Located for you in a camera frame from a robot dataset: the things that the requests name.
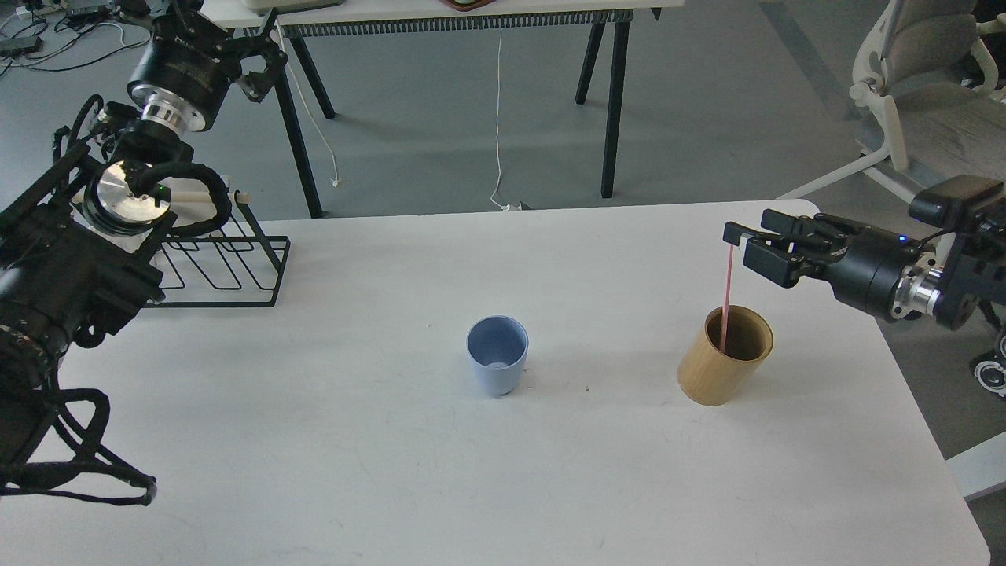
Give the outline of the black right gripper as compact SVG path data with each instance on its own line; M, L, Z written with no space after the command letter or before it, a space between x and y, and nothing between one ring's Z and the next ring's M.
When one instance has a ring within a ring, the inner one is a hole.
M744 267L780 287L791 288L802 277L815 275L818 267L810 254L847 241L833 254L838 260L821 271L841 303L897 322L934 314L941 299L942 268L928 241L888 230L865 230L864 223L843 216L790 216L776 209L762 213L761 227L772 233L727 222L723 241L744 244Z

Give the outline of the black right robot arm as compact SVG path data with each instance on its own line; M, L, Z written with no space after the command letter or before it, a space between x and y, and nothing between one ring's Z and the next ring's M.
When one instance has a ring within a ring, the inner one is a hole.
M885 322L913 315L959 329L984 303L1004 303L1004 186L959 175L917 193L909 215L953 236L944 259L928 239L828 214L762 213L761 228L727 222L723 240L743 264L776 285L828 282L834 297Z

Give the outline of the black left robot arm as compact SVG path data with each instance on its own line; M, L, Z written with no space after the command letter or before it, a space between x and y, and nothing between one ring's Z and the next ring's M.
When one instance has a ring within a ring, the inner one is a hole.
M64 389L72 345L96 347L165 298L166 243L218 240L247 198L197 164L189 132L215 122L232 85L262 101L284 74L276 9L244 37L172 1L160 16L115 7L150 32L129 104L90 96L53 136L53 165L2 212L2 494L148 505L157 486L104 447L110 401Z

